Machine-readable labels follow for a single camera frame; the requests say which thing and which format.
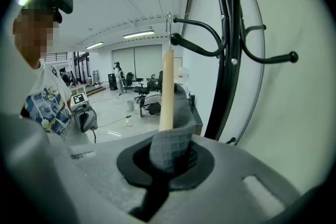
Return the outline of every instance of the wooden dowel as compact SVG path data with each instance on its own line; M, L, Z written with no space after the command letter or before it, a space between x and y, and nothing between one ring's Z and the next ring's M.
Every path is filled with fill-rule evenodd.
M162 102L159 131L173 128L174 112L174 51L167 50L163 57Z

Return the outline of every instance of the metal hook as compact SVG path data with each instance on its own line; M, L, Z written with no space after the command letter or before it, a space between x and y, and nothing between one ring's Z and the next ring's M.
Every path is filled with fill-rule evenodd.
M171 43L171 35L172 35L172 15L170 12L167 13L166 17L166 32L168 30L168 17L169 17L169 31L168 31L168 39L169 39L169 49L172 49L172 43Z

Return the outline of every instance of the white floor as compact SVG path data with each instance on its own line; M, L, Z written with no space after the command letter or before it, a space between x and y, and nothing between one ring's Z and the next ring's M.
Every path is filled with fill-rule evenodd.
M134 111L128 111L127 101L139 96L132 90L128 90L118 97L118 91L107 88L89 97L93 109L97 113L98 129L96 143L130 137L159 129L160 116L150 117L143 111L140 117L139 105L134 102ZM94 143L92 131L86 132L91 142Z

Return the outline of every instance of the man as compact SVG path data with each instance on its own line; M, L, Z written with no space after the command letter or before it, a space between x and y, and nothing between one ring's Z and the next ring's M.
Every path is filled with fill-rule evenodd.
M15 46L37 75L22 115L41 124L51 136L58 135L68 145L87 144L86 133L80 132L71 115L70 89L55 67L40 63L47 46L52 46L54 28L60 22L61 15L53 8L53 0L29 0L14 20Z

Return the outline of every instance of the gray mesh fabric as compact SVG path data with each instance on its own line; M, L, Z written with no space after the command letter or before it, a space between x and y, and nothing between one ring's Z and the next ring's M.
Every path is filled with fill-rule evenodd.
M174 93L173 128L156 133L149 152L152 165L165 173L176 171L181 158L185 157L195 129L185 91L179 84Z

